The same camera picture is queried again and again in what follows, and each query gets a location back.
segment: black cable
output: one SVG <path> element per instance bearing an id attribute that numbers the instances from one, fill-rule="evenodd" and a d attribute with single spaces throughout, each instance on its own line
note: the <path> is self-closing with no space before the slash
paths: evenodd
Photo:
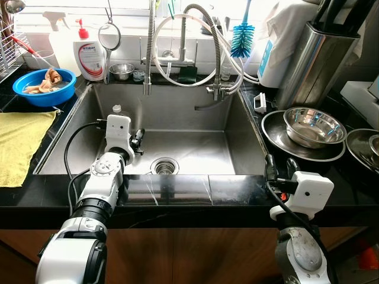
<path id="1" fill-rule="evenodd" d="M 81 177 L 82 175 L 84 175 L 85 173 L 88 173 L 89 172 L 89 169 L 87 170 L 84 170 L 83 172 L 81 173 L 78 173 L 78 175 L 76 175 L 75 177 L 73 177 L 70 182 L 69 182 L 69 186 L 67 188 L 67 196 L 68 196 L 68 199 L 69 199 L 69 206 L 70 206 L 70 216 L 72 215 L 72 211 L 73 211 L 73 206 L 72 206 L 72 203 L 71 203 L 71 194 L 70 194 L 70 188 L 71 186 L 73 185 L 73 182 L 75 179 Z"/>
<path id="2" fill-rule="evenodd" d="M 284 210 L 284 212 L 290 214 L 296 221 L 298 221 L 303 227 L 304 229 L 306 229 L 308 231 L 308 233 L 314 238 L 314 240 L 316 241 L 316 243 L 319 245 L 321 251 L 323 252 L 324 256 L 325 256 L 325 259 L 326 259 L 326 263 L 330 264 L 330 265 L 327 265 L 327 268 L 330 268 L 330 272 L 332 274 L 332 277 L 333 277 L 333 281 L 332 281 L 332 284 L 338 284 L 338 278 L 337 278 L 337 274 L 336 274 L 336 271 L 332 265 L 332 262 L 330 261 L 330 258 L 329 258 L 329 253 L 327 252 L 324 244 L 321 242 L 320 238 L 318 235 L 316 235 L 316 233 L 313 231 L 312 227 L 306 223 L 303 219 L 301 219 L 298 215 L 296 215 L 292 210 L 290 210 L 286 204 L 283 203 L 282 200 L 280 200 L 280 198 L 275 194 L 274 190 L 271 188 L 271 185 L 270 185 L 270 182 L 267 181 L 266 182 L 266 188 L 268 190 L 268 192 L 270 193 L 270 195 L 273 197 L 273 199 L 275 200 L 275 202 Z"/>
<path id="3" fill-rule="evenodd" d="M 70 180 L 72 180 L 72 174 L 71 174 L 71 171 L 70 171 L 70 168 L 69 168 L 69 163 L 68 163 L 68 160 L 67 160 L 67 155 L 68 155 L 68 152 L 69 152 L 70 144 L 71 144 L 72 140 L 75 138 L 75 136 L 77 135 L 77 133 L 80 132 L 80 130 L 82 130 L 82 129 L 86 128 L 86 127 L 89 127 L 89 126 L 99 126 L 99 122 L 92 122 L 92 123 L 88 123 L 88 124 L 85 124 L 85 125 L 79 127 L 77 130 L 75 130 L 75 132 L 71 135 L 69 141 L 67 142 L 63 158 L 64 158 L 64 161 L 65 161 L 65 168 L 66 168 L 67 174 L 69 175 Z M 75 201 L 77 201 L 78 200 L 78 192 L 76 191 L 75 184 L 73 184 L 73 191 L 74 191 L 74 194 L 75 194 Z"/>

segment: red pump cap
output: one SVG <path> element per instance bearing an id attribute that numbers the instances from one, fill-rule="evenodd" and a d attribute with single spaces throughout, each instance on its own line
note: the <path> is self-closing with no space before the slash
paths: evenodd
<path id="1" fill-rule="evenodd" d="M 81 39 L 89 38 L 88 31 L 85 28 L 83 28 L 82 19 L 76 20 L 76 22 L 78 22 L 79 25 L 81 25 L 81 28 L 79 29 L 79 37 Z"/>

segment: stainless steel bowl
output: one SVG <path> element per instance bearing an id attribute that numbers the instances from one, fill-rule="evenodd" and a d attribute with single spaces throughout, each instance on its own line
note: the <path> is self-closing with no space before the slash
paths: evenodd
<path id="1" fill-rule="evenodd" d="M 129 63 L 115 64 L 109 68 L 109 72 L 118 81 L 126 81 L 133 74 L 133 71 L 134 66 Z"/>
<path id="2" fill-rule="evenodd" d="M 379 156 L 379 134 L 371 136 L 368 139 L 368 144 L 374 154 Z"/>
<path id="3" fill-rule="evenodd" d="M 287 135 L 296 143 L 313 149 L 341 143 L 346 139 L 345 127 L 322 111 L 295 107 L 284 112 Z"/>

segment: sink drain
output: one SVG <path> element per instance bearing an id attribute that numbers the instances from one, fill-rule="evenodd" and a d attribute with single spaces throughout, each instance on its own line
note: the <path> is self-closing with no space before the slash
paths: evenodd
<path id="1" fill-rule="evenodd" d="M 179 171 L 179 164 L 172 158 L 162 157 L 152 163 L 151 170 L 153 175 L 176 175 Z"/>

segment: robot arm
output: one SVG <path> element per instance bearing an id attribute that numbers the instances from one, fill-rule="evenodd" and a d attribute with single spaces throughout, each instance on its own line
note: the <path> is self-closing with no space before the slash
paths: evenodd
<path id="1" fill-rule="evenodd" d="M 310 234 L 309 220 L 325 207 L 334 184 L 317 173 L 301 172 L 293 159 L 288 159 L 287 167 L 291 180 L 280 179 L 274 158 L 266 157 L 267 189 L 271 195 L 284 194 L 285 206 L 295 213 L 279 205 L 270 210 L 280 229 L 275 259 L 287 284 L 330 284 L 322 243 Z"/>
<path id="2" fill-rule="evenodd" d="M 91 165 L 73 214 L 42 248 L 36 284 L 105 282 L 106 225 L 124 190 L 124 168 L 134 159 L 129 126 L 129 117 L 108 116 L 106 152 Z"/>

